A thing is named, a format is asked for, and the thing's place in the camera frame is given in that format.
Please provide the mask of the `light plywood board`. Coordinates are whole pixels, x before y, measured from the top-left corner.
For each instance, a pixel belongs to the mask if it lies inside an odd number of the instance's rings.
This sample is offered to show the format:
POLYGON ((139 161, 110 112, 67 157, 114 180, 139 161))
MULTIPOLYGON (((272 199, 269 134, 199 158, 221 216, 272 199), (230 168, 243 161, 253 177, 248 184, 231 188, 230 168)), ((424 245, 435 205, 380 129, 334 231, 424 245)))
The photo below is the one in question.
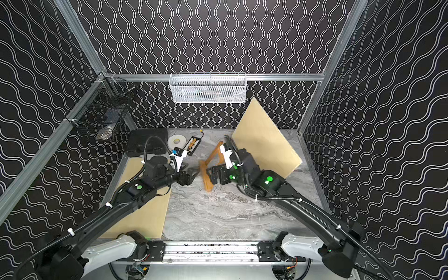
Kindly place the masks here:
POLYGON ((246 149, 260 169, 272 170, 287 178, 302 159, 287 141, 256 98, 252 98, 232 138, 246 149))
MULTIPOLYGON (((115 190, 132 178, 141 168, 143 162, 140 157, 123 156, 118 169, 107 188, 102 205, 108 203, 115 190)), ((126 216, 100 236, 101 239, 115 239, 120 233, 137 231, 147 239, 160 239, 165 225, 171 191, 164 187, 157 192, 157 196, 142 208, 126 216)))

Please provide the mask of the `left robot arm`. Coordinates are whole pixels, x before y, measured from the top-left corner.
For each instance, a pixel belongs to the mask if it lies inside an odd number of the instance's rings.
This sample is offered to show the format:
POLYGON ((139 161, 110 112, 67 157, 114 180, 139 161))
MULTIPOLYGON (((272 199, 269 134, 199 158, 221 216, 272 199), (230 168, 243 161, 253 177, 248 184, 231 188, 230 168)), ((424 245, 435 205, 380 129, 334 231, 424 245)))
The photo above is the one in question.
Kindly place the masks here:
POLYGON ((177 183, 189 186, 199 175, 199 168, 190 169, 182 158, 154 156, 147 160, 131 180, 122 184, 112 199, 79 226, 54 238, 34 257, 35 270, 42 280, 80 280, 88 273, 113 261, 133 257, 146 259, 147 239, 130 231, 104 248, 92 243, 125 217, 158 197, 159 190, 177 183))

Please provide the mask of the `large wooden easel frame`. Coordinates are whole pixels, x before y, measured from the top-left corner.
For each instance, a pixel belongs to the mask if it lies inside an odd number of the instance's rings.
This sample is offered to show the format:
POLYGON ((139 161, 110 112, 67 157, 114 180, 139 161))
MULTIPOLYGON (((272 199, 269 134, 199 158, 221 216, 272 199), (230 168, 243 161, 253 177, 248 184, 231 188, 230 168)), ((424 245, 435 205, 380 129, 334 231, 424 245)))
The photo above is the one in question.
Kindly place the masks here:
POLYGON ((211 176, 212 176, 212 168, 214 166, 209 166, 209 164, 216 158, 219 157, 218 165, 222 165, 225 163, 224 156, 221 152, 221 146, 224 144, 223 141, 219 141, 216 147, 211 152, 210 156, 206 160, 200 160, 199 161, 199 171, 200 175, 203 179, 204 183, 204 190, 208 193, 210 193, 215 183, 212 182, 211 176))

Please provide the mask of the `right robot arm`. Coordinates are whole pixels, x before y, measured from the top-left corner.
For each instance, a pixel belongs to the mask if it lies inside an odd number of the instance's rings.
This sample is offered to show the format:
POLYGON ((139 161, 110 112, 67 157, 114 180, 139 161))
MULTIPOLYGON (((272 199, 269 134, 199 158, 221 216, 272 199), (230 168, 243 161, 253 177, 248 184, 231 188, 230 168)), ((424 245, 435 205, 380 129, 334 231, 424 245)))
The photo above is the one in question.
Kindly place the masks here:
POLYGON ((351 230, 329 213, 298 193, 283 177, 272 170, 262 170, 245 149, 238 155, 228 151, 225 163, 207 168, 213 184, 234 183, 251 199, 273 203, 310 229, 315 236, 304 238, 283 231, 268 248, 276 261, 314 260, 322 262, 336 275, 349 278, 355 268, 361 230, 351 230))

